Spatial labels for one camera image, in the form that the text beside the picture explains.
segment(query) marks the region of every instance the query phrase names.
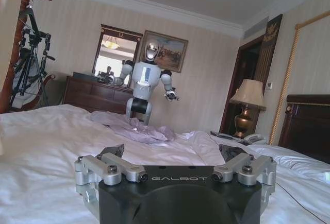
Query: pillow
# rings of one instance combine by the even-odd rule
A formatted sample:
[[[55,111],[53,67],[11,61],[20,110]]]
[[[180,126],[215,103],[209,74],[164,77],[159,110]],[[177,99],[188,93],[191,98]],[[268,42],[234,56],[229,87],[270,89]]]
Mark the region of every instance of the pillow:
[[[299,152],[271,145],[249,145],[253,151],[271,156],[278,165],[330,184],[330,165]]]

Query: light switch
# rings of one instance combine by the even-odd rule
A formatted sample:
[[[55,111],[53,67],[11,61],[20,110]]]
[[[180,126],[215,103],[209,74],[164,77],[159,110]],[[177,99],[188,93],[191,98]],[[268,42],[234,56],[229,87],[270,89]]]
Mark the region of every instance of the light switch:
[[[266,89],[271,90],[273,89],[273,83],[272,82],[268,82],[266,85]]]

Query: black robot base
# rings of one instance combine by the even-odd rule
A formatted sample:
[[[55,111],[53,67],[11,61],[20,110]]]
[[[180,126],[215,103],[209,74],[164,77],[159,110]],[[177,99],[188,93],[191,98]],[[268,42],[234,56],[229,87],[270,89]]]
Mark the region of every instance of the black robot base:
[[[212,180],[213,166],[144,166],[143,183],[99,183],[100,224],[258,224],[261,184]]]

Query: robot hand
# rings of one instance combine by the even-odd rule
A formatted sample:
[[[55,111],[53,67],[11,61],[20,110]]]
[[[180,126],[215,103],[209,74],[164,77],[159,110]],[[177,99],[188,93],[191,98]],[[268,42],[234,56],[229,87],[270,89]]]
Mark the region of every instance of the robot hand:
[[[171,90],[166,91],[164,96],[169,101],[172,101],[174,99],[175,100],[180,100],[180,97],[176,96],[175,88],[172,88]]]

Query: wooden dresser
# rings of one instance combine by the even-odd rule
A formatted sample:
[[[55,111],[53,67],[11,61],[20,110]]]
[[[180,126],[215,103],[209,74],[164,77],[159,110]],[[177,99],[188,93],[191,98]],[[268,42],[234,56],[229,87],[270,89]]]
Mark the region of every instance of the wooden dresser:
[[[109,111],[124,114],[127,100],[132,97],[132,89],[68,76],[63,103],[84,108],[89,112]]]

